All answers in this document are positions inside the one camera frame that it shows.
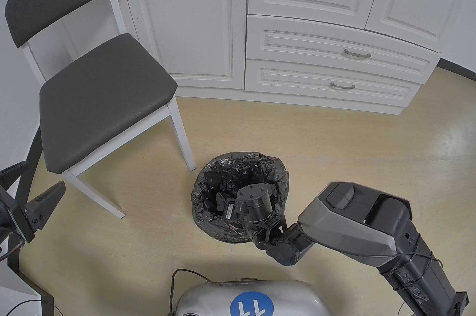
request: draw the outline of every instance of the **drawer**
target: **drawer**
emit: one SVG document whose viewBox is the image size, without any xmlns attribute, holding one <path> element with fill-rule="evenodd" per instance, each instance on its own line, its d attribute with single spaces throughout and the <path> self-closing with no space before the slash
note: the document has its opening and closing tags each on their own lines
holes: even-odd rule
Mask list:
<svg viewBox="0 0 476 316">
<path fill-rule="evenodd" d="M 292 62 L 246 60 L 245 90 L 406 107 L 420 85 L 395 78 Z"/>
<path fill-rule="evenodd" d="M 250 59 L 350 69 L 422 84 L 439 61 L 437 52 L 366 30 L 259 15 L 248 15 L 246 49 Z"/>
</svg>

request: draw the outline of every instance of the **trash can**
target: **trash can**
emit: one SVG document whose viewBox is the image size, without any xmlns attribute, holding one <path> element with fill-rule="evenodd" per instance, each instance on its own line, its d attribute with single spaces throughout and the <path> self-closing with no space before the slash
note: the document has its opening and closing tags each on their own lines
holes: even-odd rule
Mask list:
<svg viewBox="0 0 476 316">
<path fill-rule="evenodd" d="M 192 215 L 197 226 L 222 242 L 250 242 L 233 205 L 242 187 L 258 183 L 271 185 L 271 204 L 283 214 L 289 172 L 279 158 L 259 152 L 231 152 L 211 160 L 200 171 L 192 190 Z"/>
</svg>

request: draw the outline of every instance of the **white chair frame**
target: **white chair frame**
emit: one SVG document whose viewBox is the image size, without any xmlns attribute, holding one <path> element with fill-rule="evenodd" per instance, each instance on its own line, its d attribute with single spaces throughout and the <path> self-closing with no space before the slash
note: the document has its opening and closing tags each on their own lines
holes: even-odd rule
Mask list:
<svg viewBox="0 0 476 316">
<path fill-rule="evenodd" d="M 126 24 L 124 23 L 124 18 L 122 17 L 122 12 L 119 7 L 118 0 L 110 0 L 112 11 L 114 13 L 114 18 L 116 19 L 116 24 L 119 29 L 120 34 L 127 33 Z M 46 79 L 41 72 L 38 63 L 33 56 L 30 45 L 28 42 L 24 43 L 21 46 L 21 50 L 25 54 L 25 57 L 35 74 L 35 77 L 39 81 L 40 85 L 43 85 L 46 82 Z M 92 165 L 96 164 L 99 160 L 106 157 L 111 152 L 118 149 L 123 144 L 134 139 L 137 135 L 144 132 L 146 129 L 156 125 L 160 121 L 164 120 L 167 117 L 171 117 L 172 124 L 175 130 L 175 135 L 177 137 L 180 149 L 182 150 L 183 157 L 185 162 L 190 170 L 194 170 L 197 166 L 195 165 L 192 150 L 188 143 L 187 134 L 183 127 L 182 118 L 180 116 L 179 108 L 177 106 L 177 100 L 175 95 L 170 100 L 169 103 L 162 106 L 160 109 L 155 110 L 152 114 L 146 116 L 145 118 L 139 120 L 136 124 L 129 127 L 119 135 L 113 137 L 110 141 L 107 141 L 98 149 L 87 155 L 79 163 L 73 165 L 69 169 L 65 170 L 61 175 L 66 181 L 74 185 L 77 189 L 87 195 L 90 199 L 97 202 L 104 209 L 110 211 L 112 214 L 116 215 L 119 218 L 125 217 L 124 212 L 112 204 L 110 201 L 104 198 L 97 190 L 89 186 L 86 182 L 82 181 L 79 178 L 79 175 L 87 170 Z"/>
</svg>

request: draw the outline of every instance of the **barcode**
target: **barcode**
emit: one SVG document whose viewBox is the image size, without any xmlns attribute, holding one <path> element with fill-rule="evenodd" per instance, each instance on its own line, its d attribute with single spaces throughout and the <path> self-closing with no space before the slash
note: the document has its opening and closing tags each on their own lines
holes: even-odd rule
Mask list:
<svg viewBox="0 0 476 316">
<path fill-rule="evenodd" d="M 233 211 L 233 204 L 229 204 L 228 205 L 228 210 L 227 210 L 227 213 L 225 215 L 225 219 L 230 219 L 231 218 L 231 212 Z"/>
</svg>

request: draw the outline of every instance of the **white logo symbol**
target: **white logo symbol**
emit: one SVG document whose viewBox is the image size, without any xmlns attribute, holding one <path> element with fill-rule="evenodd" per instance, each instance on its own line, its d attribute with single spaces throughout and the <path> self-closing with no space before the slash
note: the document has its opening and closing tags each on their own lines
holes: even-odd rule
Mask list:
<svg viewBox="0 0 476 316">
<path fill-rule="evenodd" d="M 261 316 L 263 313 L 265 313 L 264 309 L 262 309 L 261 311 L 259 310 L 259 304 L 256 299 L 253 300 L 253 305 L 255 306 L 255 316 Z M 245 313 L 242 301 L 238 302 L 238 308 L 239 308 L 239 316 L 249 316 L 251 313 L 250 311 Z"/>
</svg>

